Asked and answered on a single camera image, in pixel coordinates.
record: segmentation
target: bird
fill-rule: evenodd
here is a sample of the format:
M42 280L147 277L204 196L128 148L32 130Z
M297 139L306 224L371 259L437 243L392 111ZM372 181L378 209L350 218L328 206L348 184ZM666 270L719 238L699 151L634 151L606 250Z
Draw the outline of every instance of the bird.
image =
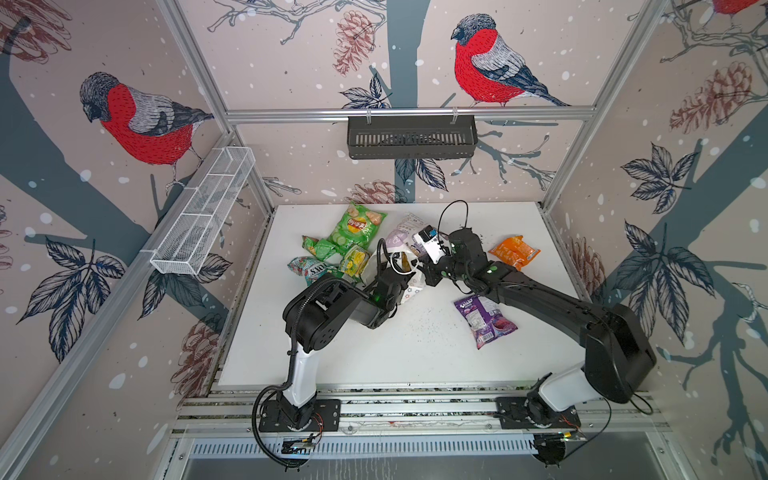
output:
M455 74L458 85L475 103L504 105L512 98L539 97L559 106L568 104L549 94L525 65L525 59L507 46L490 15L468 15L451 35L456 40Z
M192 150L202 164L192 148L192 137L205 120L214 117L212 114L185 107L165 95L146 94L103 71L83 81L80 102L88 121L98 119L133 158L173 167L173 180L165 186L166 194L174 185L184 186L176 180L176 162L187 150Z

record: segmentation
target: wall-mounted basket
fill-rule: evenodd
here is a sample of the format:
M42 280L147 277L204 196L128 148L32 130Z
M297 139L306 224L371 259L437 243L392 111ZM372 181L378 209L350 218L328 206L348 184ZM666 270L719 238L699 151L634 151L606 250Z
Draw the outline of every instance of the wall-mounted basket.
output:
M478 144L472 115L350 117L347 125L346 144L355 160L469 158Z
M255 163L248 147L221 150L150 260L160 273L200 272Z

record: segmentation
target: black metal basket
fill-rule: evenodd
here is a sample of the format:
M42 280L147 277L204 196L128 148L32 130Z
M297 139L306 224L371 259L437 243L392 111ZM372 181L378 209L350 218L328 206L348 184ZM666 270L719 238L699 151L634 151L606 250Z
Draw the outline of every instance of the black metal basket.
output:
M349 157L468 158L475 154L478 132L472 115L424 117L350 117Z

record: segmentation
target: white wire basket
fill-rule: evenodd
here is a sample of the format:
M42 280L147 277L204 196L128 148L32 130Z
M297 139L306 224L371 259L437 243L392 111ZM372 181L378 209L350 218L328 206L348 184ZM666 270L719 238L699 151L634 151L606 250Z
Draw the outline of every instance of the white wire basket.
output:
M160 273L197 275L256 163L248 147L225 147L150 262Z

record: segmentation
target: orange snack bag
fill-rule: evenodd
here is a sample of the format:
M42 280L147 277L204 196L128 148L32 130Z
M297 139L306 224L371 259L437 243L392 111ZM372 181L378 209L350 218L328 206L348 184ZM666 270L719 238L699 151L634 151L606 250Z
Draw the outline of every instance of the orange snack bag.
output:
M512 265L514 268L520 270L522 267L528 265L539 252L541 252L541 250L531 248L524 242L521 235L519 237L509 237L488 253L493 253L502 262Z

